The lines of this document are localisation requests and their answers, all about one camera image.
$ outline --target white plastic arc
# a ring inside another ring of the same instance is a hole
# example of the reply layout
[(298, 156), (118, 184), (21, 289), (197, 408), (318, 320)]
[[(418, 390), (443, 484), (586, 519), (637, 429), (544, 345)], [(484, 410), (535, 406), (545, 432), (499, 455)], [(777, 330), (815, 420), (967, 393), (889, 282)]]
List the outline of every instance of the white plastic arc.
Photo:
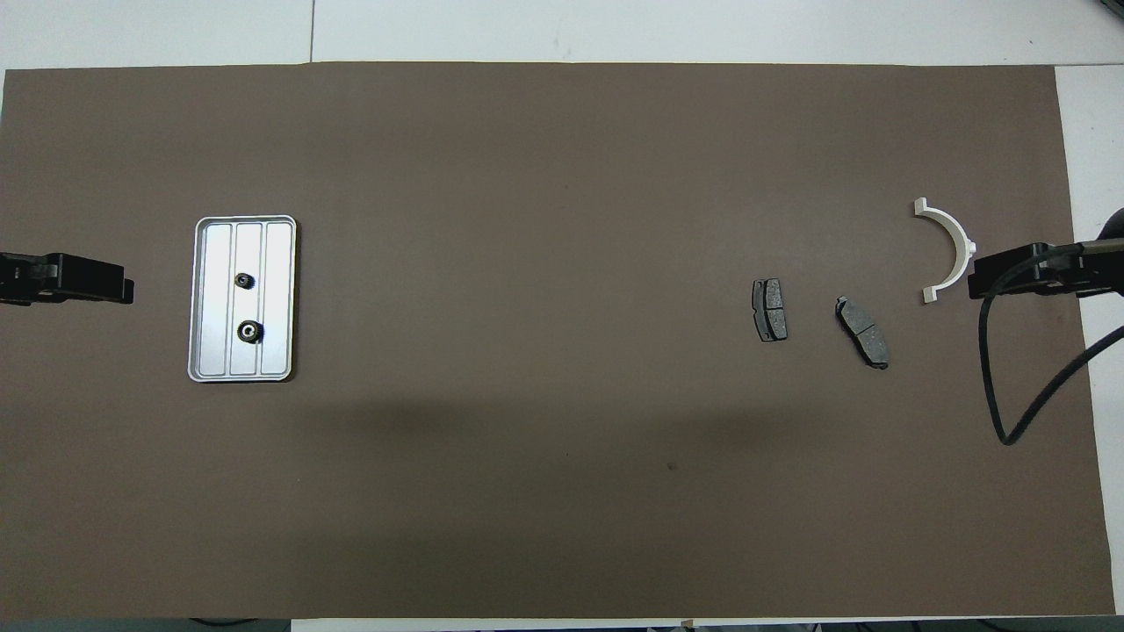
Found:
[(968, 238), (968, 233), (964, 233), (964, 227), (957, 222), (955, 217), (939, 208), (930, 207), (928, 200), (925, 198), (914, 200), (914, 216), (927, 217), (944, 226), (944, 229), (952, 236), (952, 243), (957, 247), (957, 261), (952, 264), (952, 271), (949, 272), (949, 276), (940, 283), (922, 288), (921, 290), (925, 303), (933, 303), (936, 300), (937, 291), (955, 283), (964, 276), (964, 271), (968, 270), (968, 261), (976, 254), (976, 242)]

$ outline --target silver rectangular tray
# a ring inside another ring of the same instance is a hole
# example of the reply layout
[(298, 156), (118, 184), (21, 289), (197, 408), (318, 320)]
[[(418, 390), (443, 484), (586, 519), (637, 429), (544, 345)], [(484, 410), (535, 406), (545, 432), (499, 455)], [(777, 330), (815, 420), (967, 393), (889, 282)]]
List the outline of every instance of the silver rectangular tray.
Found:
[[(297, 222), (292, 217), (200, 219), (191, 274), (188, 376), (197, 382), (288, 378), (296, 273)], [(236, 283), (239, 274), (250, 278)], [(255, 325), (257, 340), (253, 340)], [(251, 342), (239, 337), (239, 327), (251, 334)]]

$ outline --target brown board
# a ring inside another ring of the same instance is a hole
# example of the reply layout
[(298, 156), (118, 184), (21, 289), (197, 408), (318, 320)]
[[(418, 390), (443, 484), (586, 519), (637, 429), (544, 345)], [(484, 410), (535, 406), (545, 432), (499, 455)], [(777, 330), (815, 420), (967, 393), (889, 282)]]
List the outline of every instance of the brown board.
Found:
[[(3, 617), (1112, 612), (1087, 378), (1004, 448), (979, 304), (921, 301), (917, 197), (1071, 241), (1050, 67), (9, 71), (0, 161), (3, 250), (136, 281), (0, 314)], [(194, 225), (257, 214), (296, 373), (194, 383)], [(1082, 346), (1072, 297), (994, 331), (1010, 417)]]

